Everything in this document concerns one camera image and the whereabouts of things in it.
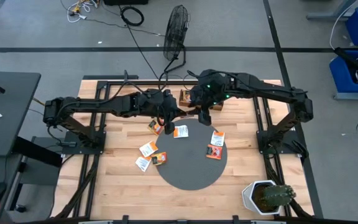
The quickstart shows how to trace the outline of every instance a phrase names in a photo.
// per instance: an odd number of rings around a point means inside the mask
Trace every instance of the black box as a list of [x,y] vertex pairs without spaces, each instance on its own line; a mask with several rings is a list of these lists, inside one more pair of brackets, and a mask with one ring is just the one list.
[[103,0],[103,1],[108,6],[149,3],[149,0]]

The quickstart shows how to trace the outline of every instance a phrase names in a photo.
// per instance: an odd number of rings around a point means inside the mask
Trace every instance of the cactus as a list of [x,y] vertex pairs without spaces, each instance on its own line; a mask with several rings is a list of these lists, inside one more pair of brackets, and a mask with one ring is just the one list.
[[289,185],[273,185],[264,189],[263,204],[271,207],[288,205],[296,193]]

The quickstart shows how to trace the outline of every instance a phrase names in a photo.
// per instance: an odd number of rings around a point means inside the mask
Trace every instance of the white seed packet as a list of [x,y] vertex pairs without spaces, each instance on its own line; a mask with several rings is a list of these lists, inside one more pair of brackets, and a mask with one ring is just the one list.
[[152,161],[151,157],[144,158],[144,157],[140,156],[139,158],[137,158],[135,163],[143,172],[145,172],[147,170],[147,168],[149,167],[151,161]]
[[174,138],[185,138],[189,136],[189,130],[187,129],[187,125],[176,126],[173,131]]
[[223,146],[224,144],[224,132],[214,131],[211,138],[211,144],[214,146]]
[[155,151],[157,151],[158,148],[155,145],[154,141],[150,141],[147,144],[145,144],[144,146],[141,146],[139,148],[139,150],[142,152],[144,157],[147,157],[147,156],[150,156],[151,154],[153,154]]

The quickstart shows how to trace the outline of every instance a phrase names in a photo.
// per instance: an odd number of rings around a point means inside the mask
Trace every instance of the potted cactus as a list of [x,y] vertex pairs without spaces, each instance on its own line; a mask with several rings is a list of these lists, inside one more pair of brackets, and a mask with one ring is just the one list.
[[289,185],[276,185],[272,180],[255,181],[242,191],[244,206],[261,215],[280,213],[280,206],[288,205],[296,197]]

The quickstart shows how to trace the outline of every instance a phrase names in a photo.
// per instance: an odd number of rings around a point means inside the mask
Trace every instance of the white hexagonal planter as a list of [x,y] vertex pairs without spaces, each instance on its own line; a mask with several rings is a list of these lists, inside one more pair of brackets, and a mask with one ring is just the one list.
[[279,206],[274,212],[261,212],[259,210],[258,206],[256,206],[255,202],[252,200],[252,193],[254,192],[255,185],[256,184],[261,184],[261,183],[276,185],[276,183],[274,181],[272,181],[272,180],[259,180],[259,181],[253,182],[252,184],[248,185],[248,187],[246,187],[242,191],[242,203],[249,210],[251,210],[253,212],[257,212],[257,213],[259,213],[261,215],[276,215],[276,214],[279,214],[281,206]]

